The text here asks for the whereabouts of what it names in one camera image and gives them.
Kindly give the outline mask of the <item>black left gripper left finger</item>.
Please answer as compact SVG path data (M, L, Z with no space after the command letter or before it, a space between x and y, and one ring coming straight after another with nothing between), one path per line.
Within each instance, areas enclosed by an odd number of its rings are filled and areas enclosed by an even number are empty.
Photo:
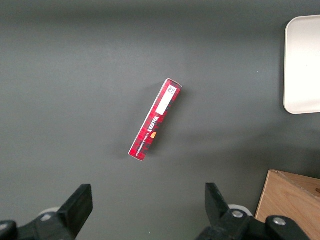
M93 211L92 186L82 184L58 208L40 214L23 226L13 220L0 222L2 240L74 240Z

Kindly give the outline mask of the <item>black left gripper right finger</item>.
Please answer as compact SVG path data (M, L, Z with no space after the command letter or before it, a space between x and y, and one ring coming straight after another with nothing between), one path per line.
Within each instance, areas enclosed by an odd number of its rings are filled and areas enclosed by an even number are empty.
M198 240L308 240L309 237L291 218L268 216L265 222L245 211L230 208L215 183L205 184L205 211L210 226Z

